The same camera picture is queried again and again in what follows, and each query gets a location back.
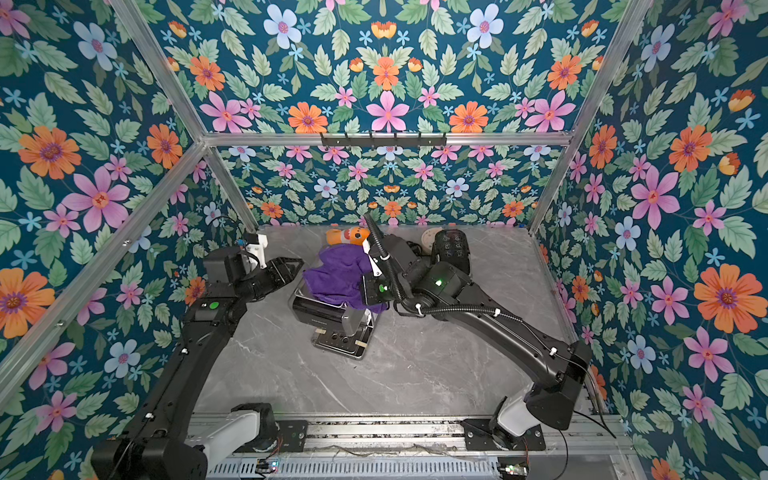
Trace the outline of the purple cleaning cloth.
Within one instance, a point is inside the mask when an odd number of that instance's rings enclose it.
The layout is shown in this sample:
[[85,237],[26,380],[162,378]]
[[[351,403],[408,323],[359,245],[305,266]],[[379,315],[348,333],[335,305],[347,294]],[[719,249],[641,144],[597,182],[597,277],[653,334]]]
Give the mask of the purple cleaning cloth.
[[368,306],[364,303],[360,284],[365,274],[372,272],[370,259],[362,246],[338,244],[319,253],[321,265],[303,272],[303,279],[311,295],[332,305],[380,314],[388,309],[387,303]]

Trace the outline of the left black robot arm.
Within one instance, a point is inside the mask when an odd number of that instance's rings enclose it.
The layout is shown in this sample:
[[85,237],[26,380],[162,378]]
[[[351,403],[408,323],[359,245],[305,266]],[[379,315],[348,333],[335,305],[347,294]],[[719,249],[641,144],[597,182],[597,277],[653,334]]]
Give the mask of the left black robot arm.
[[203,261],[203,293],[188,307],[177,347],[157,384],[128,426],[95,447],[100,479],[203,479],[214,451],[187,442],[197,399],[249,304],[290,285],[300,258],[263,261],[239,246],[217,249]]

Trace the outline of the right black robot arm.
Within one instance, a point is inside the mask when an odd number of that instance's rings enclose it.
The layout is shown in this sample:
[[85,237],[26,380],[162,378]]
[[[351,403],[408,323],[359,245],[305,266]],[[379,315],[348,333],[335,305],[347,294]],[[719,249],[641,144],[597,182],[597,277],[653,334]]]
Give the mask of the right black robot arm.
[[492,299],[471,276],[466,235],[437,232],[429,256],[417,254],[396,235],[371,225],[365,241],[379,284],[364,290],[375,303],[389,303],[403,317],[446,321],[484,339],[530,379],[527,391],[505,398],[490,421],[495,436],[522,437],[544,425],[569,429],[589,374],[591,350],[542,332]]

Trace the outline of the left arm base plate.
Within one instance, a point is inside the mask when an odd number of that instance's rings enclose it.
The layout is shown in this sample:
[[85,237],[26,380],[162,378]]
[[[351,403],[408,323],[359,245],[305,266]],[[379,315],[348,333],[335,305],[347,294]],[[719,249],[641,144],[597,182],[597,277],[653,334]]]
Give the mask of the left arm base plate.
[[296,453],[304,450],[309,423],[306,420],[277,420],[238,449],[237,454]]

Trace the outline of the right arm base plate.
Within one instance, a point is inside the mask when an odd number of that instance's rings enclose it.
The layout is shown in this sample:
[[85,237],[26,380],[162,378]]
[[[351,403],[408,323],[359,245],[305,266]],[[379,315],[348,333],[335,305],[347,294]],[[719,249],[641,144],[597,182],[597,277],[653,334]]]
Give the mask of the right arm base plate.
[[468,451],[530,453],[546,450],[544,434],[540,426],[527,430],[522,436],[514,436],[500,427],[492,428],[490,423],[490,418],[464,419],[459,422],[464,430],[465,448]]

